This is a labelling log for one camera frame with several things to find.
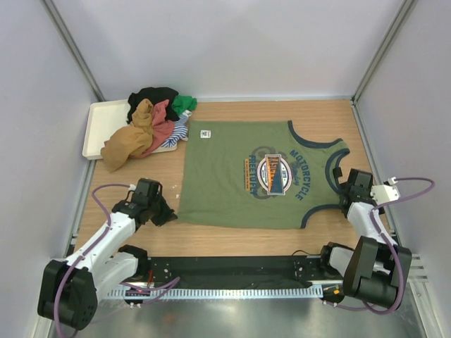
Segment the aluminium frame post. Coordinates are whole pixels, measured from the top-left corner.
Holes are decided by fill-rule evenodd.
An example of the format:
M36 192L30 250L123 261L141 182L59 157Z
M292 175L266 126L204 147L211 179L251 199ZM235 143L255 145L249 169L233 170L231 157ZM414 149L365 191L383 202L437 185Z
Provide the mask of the aluminium frame post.
M76 41L74 40L70 30L68 29L68 26L66 25L65 20L63 19L63 16L58 10L56 4L52 0L41 0L40 3L44 7L44 10L47 12L50 21L56 28L56 31L63 40L63 43L65 44L67 50L73 57L75 64L79 68L79 71L81 72L82 76L87 82L96 100L98 102L105 101L105 97L101 91L100 86L98 85L96 79L94 78L92 71L90 70L87 62L85 61L85 58L83 57Z
M379 47L377 48L375 54L373 55L373 58L371 59L370 64L368 65L360 83L358 84L355 93L353 94L351 98L351 102L353 106L356 106L358 101L361 99L363 93L365 92L366 88L368 87L371 79L373 78L374 74L380 67L381 63L383 62L384 58L388 54L391 46L393 45L395 39L397 38L402 26L408 19L410 13L413 11L414 7L416 6L417 0L404 0L401 3L401 6L397 10L397 13L395 14L395 17L393 18L392 22L388 26L388 29L386 33L383 36L383 39L381 43L379 44Z

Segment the bright green tank top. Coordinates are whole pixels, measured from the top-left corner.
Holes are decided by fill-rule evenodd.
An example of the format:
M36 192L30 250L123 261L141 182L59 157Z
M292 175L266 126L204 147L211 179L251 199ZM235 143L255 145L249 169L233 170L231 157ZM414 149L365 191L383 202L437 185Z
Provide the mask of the bright green tank top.
M185 111L193 111L197 107L197 99L193 96L177 95L171 105L172 109L181 115Z

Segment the blue white striped tank top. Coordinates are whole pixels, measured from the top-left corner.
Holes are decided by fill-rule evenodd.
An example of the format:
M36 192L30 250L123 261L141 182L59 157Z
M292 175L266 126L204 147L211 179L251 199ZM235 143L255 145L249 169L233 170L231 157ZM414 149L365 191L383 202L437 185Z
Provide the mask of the blue white striped tank top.
M166 139L161 147L163 148L171 148L177 145L180 140L187 141L188 134L188 126L187 122L189 117L192 115L192 112L189 110L185 110L182 114L179 115L179 120L174 122L174 130L172 134Z

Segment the black tank top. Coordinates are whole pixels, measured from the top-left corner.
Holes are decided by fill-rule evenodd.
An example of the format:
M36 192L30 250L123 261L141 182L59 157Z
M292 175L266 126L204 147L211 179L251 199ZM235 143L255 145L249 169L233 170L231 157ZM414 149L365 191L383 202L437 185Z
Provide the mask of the black tank top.
M132 93L128 97L130 110L127 114L127 123L130 124L132 121L132 114L135 112L138 104L144 99L150 100L153 105L168 100L166 120L172 120L173 122L179 121L180 118L178 117L178 114L172 108L172 103L177 95L179 95L178 91L171 89L170 87L147 87L141 89L138 93Z

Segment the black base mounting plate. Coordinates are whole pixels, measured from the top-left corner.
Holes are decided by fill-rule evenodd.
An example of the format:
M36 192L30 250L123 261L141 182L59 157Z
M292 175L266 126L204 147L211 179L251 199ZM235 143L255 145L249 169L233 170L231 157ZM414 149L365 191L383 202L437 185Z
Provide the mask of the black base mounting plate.
M177 289L301 289L342 281L318 256L153 257L128 281L160 287L177 277Z

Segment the white plastic tray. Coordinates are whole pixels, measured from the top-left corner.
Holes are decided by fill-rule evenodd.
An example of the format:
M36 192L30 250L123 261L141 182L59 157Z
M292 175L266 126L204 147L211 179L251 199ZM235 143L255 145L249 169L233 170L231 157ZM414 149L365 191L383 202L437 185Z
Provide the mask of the white plastic tray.
M129 124L127 100L94 103L89 108L82 155L88 160L102 159L101 149L111 136Z

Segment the aluminium front rail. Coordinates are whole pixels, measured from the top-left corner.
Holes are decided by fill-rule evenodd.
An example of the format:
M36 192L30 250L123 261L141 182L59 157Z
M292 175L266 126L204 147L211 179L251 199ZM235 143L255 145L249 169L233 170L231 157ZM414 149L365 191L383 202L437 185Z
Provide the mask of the aluminium front rail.
M412 255L412 261L408 274L409 282L427 282L428 276L419 254Z

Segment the right aluminium frame post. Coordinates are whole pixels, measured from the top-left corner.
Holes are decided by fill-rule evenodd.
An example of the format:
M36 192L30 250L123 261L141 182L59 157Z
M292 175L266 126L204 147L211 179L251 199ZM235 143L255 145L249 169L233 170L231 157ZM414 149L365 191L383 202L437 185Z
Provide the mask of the right aluminium frame post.
M386 33L383 36L383 39L381 43L379 44L379 47L377 48L375 54L373 55L373 58L371 59L370 64L368 65L360 83L358 84L355 93L353 94L351 98L351 102L353 106L356 106L358 101L361 99L363 93L365 92L366 88L368 87L371 79L373 78L374 74L380 67L381 63L383 62L384 58L388 54L391 46L393 45L395 39L397 38L402 26L408 19L410 13L413 11L414 7L416 6L417 0L404 0L401 3L401 6L397 10L397 13L395 14L395 17L393 18L392 22L388 26L388 29Z

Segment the tan brown tank top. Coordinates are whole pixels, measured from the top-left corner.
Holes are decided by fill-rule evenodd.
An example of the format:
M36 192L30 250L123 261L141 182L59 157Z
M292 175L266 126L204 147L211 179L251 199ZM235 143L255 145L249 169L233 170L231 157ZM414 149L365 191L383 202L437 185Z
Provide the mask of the tan brown tank top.
M150 100L142 100L132 114L131 123L114 132L104 143L101 156L110 173L124 165L129 157L141 155L152 145L153 108Z

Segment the left aluminium frame post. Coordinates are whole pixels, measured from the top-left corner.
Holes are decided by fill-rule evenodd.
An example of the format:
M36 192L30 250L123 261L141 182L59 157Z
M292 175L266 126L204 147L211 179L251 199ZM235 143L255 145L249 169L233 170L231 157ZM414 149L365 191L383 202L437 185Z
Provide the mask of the left aluminium frame post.
M74 40L70 30L68 29L68 26L66 25L65 20L63 19L63 16L58 10L56 4L52 0L41 0L40 3L44 7L44 10L47 12L50 21L56 28L56 31L63 40L63 43L65 44L67 50L73 57L75 64L79 68L79 71L81 72L82 76L87 82L96 100L98 102L105 101L105 97L101 91L100 86L98 85L96 79L94 78L92 71L90 70L87 62L85 61L85 58L83 57L76 41Z

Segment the olive green printed tank top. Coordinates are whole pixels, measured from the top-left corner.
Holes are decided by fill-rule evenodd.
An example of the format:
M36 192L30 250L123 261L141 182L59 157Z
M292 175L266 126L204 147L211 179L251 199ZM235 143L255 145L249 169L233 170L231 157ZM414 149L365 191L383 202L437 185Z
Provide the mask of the olive green printed tank top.
M193 121L179 219L196 225L301 229L337 209L335 171L350 152L341 139L313 142L291 121Z

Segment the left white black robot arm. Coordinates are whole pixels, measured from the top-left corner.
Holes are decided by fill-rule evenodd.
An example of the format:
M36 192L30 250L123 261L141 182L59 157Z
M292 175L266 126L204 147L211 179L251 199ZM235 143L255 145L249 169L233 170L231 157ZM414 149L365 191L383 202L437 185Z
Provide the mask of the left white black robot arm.
M105 213L105 223L77 251L53 259L44 268L37 313L53 320L60 337L63 327L75 332L92 321L99 302L128 279L140 282L150 272L147 251L125 244L147 222L162 226L177 218L163 197L163 186L141 178L126 185L126 197Z

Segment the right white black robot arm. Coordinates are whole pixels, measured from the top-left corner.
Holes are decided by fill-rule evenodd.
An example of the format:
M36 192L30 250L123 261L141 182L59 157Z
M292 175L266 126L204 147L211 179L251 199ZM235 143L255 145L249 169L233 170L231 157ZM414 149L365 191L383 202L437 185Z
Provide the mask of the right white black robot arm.
M359 235L355 248L328 243L321 250L317 268L324 278L338 274L342 283L323 291L322 302L342 308L345 297L363 302L361 309L385 315L402 302L412 252L388 233L379 211L400 200L396 180L375 185L373 175L351 169L339 185L339 208Z

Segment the dusty pink tank top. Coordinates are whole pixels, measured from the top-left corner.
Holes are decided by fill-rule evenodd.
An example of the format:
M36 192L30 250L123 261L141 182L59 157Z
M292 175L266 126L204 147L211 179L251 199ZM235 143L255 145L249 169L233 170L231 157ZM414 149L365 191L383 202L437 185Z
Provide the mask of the dusty pink tank top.
M166 119L166 108L169 105L169 100L157 103L152 109L152 144L142 154L144 157L152 152L155 152L173 133L175 123L172 120Z

